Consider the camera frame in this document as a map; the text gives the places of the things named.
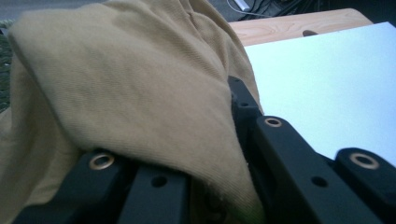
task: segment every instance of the wooden surface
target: wooden surface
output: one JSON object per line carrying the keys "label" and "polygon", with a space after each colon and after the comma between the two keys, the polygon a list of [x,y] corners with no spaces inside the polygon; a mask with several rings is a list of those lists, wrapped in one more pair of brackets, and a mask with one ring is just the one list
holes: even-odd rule
{"label": "wooden surface", "polygon": [[230,22],[244,46],[301,37],[304,30],[324,34],[370,24],[373,23],[352,8]]}

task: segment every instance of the fabric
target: fabric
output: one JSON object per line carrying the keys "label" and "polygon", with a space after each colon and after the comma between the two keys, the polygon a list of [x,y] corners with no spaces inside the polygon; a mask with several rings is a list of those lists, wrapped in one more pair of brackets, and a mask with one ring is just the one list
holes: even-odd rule
{"label": "fabric", "polygon": [[24,13],[8,33],[0,223],[45,203],[79,156],[107,148],[185,172],[242,223],[262,205],[238,144],[228,76],[248,57],[205,0],[125,0]]}

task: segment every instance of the cable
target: cable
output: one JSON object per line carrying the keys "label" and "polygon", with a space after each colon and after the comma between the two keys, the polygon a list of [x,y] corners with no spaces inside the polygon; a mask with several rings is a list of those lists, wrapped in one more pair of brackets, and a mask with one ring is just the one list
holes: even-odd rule
{"label": "cable", "polygon": [[[252,10],[250,12],[259,14],[259,12],[261,11],[260,15],[263,15],[264,12],[266,12],[268,10],[268,8],[271,6],[272,2],[273,2],[272,0],[268,0],[268,1],[267,0],[261,0],[259,5],[257,6],[257,8],[256,9],[252,8]],[[255,16],[253,16],[253,15],[245,15],[242,18],[240,18],[240,21],[254,20],[254,19],[255,19]]]}
{"label": "cable", "polygon": [[265,18],[272,18],[272,16],[265,16],[265,15],[258,14],[258,13],[244,12],[244,11],[238,10],[238,9],[234,8],[233,6],[231,6],[230,0],[227,0],[227,4],[228,4],[228,6],[229,6],[232,10],[234,10],[235,12],[239,12],[239,13],[246,14],[246,15],[252,15],[252,16],[259,16],[259,17],[265,17]]}
{"label": "cable", "polygon": [[[254,10],[254,7],[256,6],[256,0],[253,0],[253,6],[251,6],[251,9],[250,9],[250,13],[256,13],[256,11],[253,11]],[[248,17],[250,17],[250,15],[244,15],[243,17],[241,17],[241,18],[239,18],[238,19],[238,21],[245,21],[245,20],[248,20]]]}

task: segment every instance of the metal grommet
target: metal grommet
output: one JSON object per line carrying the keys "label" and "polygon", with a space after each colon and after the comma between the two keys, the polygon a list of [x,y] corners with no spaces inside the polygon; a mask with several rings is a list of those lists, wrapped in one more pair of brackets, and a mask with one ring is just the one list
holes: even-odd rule
{"label": "metal grommet", "polygon": [[279,119],[265,119],[264,122],[273,128],[279,128],[282,126],[282,122]]}
{"label": "metal grommet", "polygon": [[103,170],[114,162],[114,156],[109,153],[100,153],[94,156],[90,161],[90,168],[93,170]]}
{"label": "metal grommet", "polygon": [[350,154],[349,158],[355,164],[366,169],[376,170],[379,167],[378,161],[376,161],[373,157],[368,156],[366,154],[355,152]]}

